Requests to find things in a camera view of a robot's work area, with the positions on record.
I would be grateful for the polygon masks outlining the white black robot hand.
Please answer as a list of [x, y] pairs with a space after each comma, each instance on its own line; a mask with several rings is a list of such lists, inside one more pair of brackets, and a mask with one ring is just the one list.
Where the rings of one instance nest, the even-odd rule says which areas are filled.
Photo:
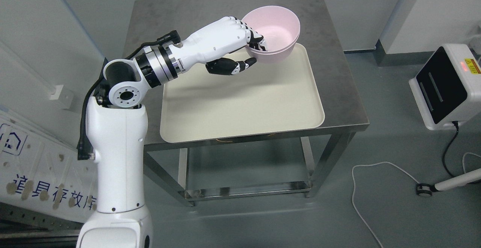
[[245, 46], [267, 51], [268, 43], [257, 31], [235, 17], [223, 17], [192, 33], [182, 41], [182, 46], [168, 46], [175, 60], [179, 61], [182, 72], [195, 64], [206, 65], [211, 74], [236, 75], [254, 65], [254, 57], [244, 61], [225, 58], [228, 53]]

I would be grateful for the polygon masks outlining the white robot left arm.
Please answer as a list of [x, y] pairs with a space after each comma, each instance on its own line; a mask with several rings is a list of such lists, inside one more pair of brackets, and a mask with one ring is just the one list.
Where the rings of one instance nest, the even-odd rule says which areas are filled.
[[145, 204], [143, 140], [146, 92], [181, 73], [167, 44], [180, 44], [173, 30], [145, 42], [123, 59], [106, 61], [82, 105], [78, 160], [97, 164], [97, 208], [84, 223], [78, 248], [149, 248], [153, 225]]

